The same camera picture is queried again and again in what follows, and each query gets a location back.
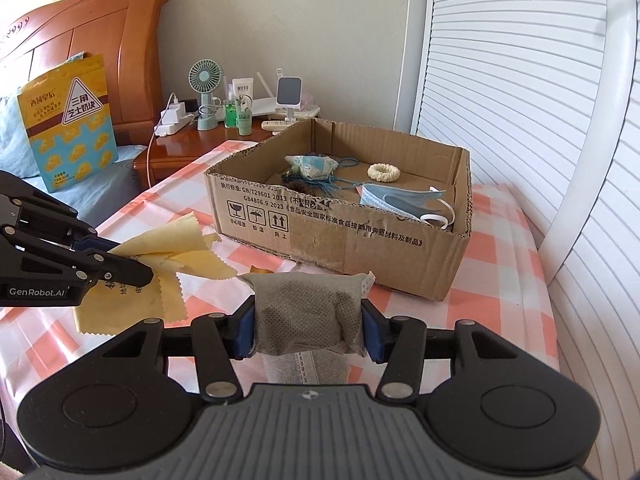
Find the yellow cleaning cloth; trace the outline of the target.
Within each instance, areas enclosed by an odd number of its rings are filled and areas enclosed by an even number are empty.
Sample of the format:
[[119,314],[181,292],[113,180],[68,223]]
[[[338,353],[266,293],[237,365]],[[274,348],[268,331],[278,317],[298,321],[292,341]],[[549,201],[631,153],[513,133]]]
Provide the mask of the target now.
[[114,256],[142,263],[153,272],[142,287],[126,285],[119,278],[99,281],[74,310],[76,330],[83,334],[115,335],[145,318],[178,322],[188,317],[179,274],[228,280],[236,271],[212,251],[219,242],[205,235],[195,214],[130,238],[110,250]]

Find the grey mesh fabric pouch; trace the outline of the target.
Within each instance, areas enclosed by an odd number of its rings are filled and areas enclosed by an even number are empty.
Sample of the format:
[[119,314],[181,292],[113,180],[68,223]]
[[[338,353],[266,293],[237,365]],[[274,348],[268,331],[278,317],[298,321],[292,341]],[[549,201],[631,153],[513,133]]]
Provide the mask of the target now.
[[347,357],[364,353],[361,301],[375,282],[373,273],[247,273],[241,280],[254,292],[252,351],[262,356],[270,382],[347,382]]

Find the blue surgical face mask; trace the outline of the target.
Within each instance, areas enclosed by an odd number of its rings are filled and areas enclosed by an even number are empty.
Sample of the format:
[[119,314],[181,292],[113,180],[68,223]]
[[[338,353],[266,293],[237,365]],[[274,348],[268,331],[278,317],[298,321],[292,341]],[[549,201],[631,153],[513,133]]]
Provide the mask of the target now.
[[444,200],[444,192],[434,186],[427,191],[411,191],[366,183],[360,186],[359,195],[362,206],[382,209],[441,230],[451,228],[456,221],[454,208]]

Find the cream ring blue tassel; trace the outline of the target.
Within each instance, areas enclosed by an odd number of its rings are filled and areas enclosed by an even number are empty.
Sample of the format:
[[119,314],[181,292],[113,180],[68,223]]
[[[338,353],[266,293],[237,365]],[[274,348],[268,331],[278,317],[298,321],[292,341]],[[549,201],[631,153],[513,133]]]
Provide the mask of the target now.
[[352,180],[340,177],[336,172],[339,169],[357,168],[360,166],[360,161],[355,157],[343,157],[337,159],[336,163],[337,166],[324,179],[323,192],[328,195],[337,191],[359,190],[365,183],[394,183],[401,176],[398,167],[385,162],[376,162],[367,166],[366,180]]

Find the brown hair scrunchie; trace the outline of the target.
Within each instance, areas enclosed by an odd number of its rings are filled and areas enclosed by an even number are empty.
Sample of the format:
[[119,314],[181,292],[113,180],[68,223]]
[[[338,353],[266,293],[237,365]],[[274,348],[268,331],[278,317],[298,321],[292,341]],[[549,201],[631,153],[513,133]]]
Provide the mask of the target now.
[[318,185],[304,180],[291,180],[284,184],[289,190],[314,195],[318,190]]

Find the blue patterned sachet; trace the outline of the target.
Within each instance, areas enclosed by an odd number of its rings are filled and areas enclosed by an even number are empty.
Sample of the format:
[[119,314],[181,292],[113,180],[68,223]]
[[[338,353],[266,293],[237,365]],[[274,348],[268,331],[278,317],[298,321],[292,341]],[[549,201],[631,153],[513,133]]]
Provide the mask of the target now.
[[308,181],[329,179],[338,168],[338,162],[329,156],[288,155],[284,159],[293,174]]

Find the blue bed sheet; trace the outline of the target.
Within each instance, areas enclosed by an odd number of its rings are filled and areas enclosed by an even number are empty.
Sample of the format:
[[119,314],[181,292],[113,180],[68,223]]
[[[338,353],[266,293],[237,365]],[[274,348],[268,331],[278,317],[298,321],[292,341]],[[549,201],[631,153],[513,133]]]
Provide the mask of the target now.
[[75,208],[78,218],[94,228],[142,192],[134,160],[143,151],[140,145],[119,146],[114,164],[68,188],[49,192],[29,146],[17,96],[1,98],[1,169]]

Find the wooden nightstand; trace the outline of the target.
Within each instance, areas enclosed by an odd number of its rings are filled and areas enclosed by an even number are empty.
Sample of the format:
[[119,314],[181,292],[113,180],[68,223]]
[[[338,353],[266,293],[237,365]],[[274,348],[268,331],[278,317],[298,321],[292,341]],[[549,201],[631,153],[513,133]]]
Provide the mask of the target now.
[[154,136],[149,148],[134,160],[134,170],[142,188],[146,190],[156,185],[226,141],[262,142],[271,138],[272,134],[262,130],[261,123],[262,119],[253,119],[249,136],[240,136],[237,128],[222,125],[206,131],[198,131],[196,125],[190,125],[173,136]]

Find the yellow blue snack bag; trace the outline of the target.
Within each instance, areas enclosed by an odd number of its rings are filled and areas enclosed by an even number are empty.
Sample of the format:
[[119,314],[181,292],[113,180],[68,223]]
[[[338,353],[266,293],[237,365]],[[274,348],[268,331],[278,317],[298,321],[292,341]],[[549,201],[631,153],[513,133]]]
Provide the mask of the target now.
[[69,188],[117,162],[104,59],[73,58],[29,81],[17,96],[47,190]]

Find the brown cardboard box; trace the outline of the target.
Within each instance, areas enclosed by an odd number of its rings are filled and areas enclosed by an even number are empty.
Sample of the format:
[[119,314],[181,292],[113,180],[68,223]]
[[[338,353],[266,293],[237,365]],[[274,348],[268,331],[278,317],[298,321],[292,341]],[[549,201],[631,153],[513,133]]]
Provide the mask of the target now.
[[[291,156],[326,155],[338,167],[331,191],[284,184]],[[368,168],[397,167],[396,185],[422,195],[414,217],[360,202]],[[392,130],[309,119],[217,162],[205,173],[219,233],[267,252],[443,300],[472,232],[470,154]]]

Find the green tube bottle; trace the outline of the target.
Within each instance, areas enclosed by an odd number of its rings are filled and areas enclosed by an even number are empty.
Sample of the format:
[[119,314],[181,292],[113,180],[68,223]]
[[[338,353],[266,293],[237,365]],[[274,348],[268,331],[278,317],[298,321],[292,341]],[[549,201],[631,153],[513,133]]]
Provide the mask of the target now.
[[248,94],[242,94],[235,102],[236,126],[240,136],[249,136],[252,133],[252,104],[253,100]]

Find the white cream tube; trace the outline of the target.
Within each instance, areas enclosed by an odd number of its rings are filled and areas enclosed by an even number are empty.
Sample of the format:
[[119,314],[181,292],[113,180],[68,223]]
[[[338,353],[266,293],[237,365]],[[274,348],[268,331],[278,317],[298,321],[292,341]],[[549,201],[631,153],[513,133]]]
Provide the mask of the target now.
[[235,99],[242,98],[254,99],[254,78],[243,77],[232,79],[232,94]]

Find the white wifi router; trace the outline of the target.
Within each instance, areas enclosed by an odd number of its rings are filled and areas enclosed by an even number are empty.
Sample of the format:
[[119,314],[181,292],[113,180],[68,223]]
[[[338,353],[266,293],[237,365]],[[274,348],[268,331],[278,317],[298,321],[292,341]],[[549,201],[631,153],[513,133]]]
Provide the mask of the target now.
[[274,116],[285,119],[307,119],[320,114],[320,106],[304,91],[303,79],[297,76],[285,76],[277,69],[276,88],[271,89],[265,77],[256,73],[257,80],[267,92],[265,98],[254,99],[252,113],[254,117]]

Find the wooden bed headboard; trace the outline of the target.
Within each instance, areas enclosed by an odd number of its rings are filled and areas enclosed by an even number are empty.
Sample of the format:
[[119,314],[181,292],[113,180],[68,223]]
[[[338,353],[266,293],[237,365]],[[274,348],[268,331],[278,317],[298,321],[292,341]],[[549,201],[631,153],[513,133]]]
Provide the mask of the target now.
[[160,111],[157,29],[168,0],[60,0],[1,31],[1,59],[35,78],[70,56],[103,56],[108,104],[119,145],[149,141]]

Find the phone on white stand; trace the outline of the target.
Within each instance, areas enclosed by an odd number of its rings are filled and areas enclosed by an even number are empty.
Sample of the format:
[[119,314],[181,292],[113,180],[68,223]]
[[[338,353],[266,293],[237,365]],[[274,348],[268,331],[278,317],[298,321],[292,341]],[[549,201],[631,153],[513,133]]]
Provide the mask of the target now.
[[295,111],[299,109],[302,97],[302,78],[282,76],[278,79],[276,104],[277,108],[286,111],[285,119],[295,119]]

